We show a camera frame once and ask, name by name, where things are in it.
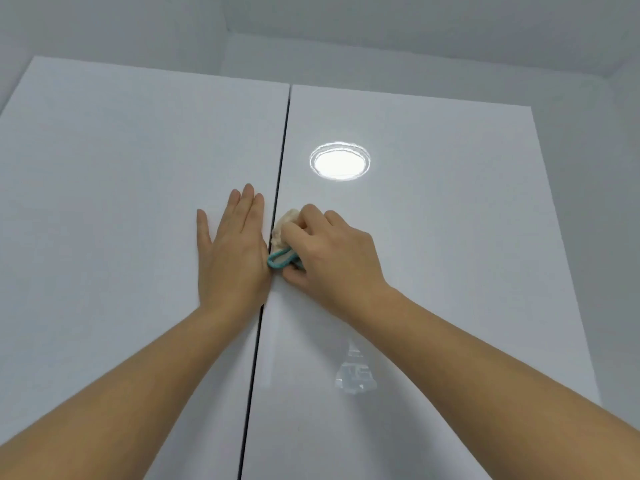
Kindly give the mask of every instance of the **forearm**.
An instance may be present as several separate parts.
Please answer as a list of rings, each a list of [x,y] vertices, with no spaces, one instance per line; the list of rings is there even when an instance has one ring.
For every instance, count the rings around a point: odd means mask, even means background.
[[[0,447],[0,477],[141,479],[236,328],[196,310]]]
[[[395,290],[352,325],[421,389],[494,479],[637,478],[635,429]]]

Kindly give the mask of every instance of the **left forearm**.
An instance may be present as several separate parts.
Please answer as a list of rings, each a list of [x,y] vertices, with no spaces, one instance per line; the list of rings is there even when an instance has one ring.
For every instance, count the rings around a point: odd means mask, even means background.
[[[2,446],[0,477],[141,479],[237,332],[232,317],[197,309]]]

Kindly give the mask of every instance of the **cloth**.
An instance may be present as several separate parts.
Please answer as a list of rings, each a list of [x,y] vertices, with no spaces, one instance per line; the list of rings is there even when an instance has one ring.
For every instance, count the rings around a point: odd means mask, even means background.
[[[304,269],[298,254],[282,238],[282,226],[287,222],[293,222],[298,218],[300,211],[291,209],[278,219],[271,233],[271,254],[267,259],[267,264],[274,269],[293,264],[297,268]]]

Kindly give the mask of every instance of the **glossy white surface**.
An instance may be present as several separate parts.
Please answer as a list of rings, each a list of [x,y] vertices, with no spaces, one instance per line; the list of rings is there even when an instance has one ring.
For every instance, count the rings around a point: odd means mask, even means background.
[[[366,148],[369,171],[318,177],[309,154],[332,141]],[[599,402],[528,107],[294,86],[276,215],[309,201],[370,232],[408,297]],[[349,338],[377,389],[335,387]],[[243,478],[488,476],[393,364],[277,279]]]
[[[195,213],[266,197],[289,87],[36,58],[0,118],[0,443],[198,304]],[[236,480],[252,326],[192,396],[148,478]]]

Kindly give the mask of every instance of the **hand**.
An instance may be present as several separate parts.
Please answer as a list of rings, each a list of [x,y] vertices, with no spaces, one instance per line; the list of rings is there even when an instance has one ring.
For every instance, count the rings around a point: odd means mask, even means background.
[[[304,206],[297,222],[284,224],[282,236],[305,266],[284,268],[285,281],[338,318],[361,317],[390,289],[371,236],[332,210],[323,215],[314,205]]]
[[[264,197],[254,197],[250,184],[242,196],[234,189],[212,242],[207,215],[198,209],[200,307],[233,318],[239,330],[264,304],[271,284],[263,215]]]

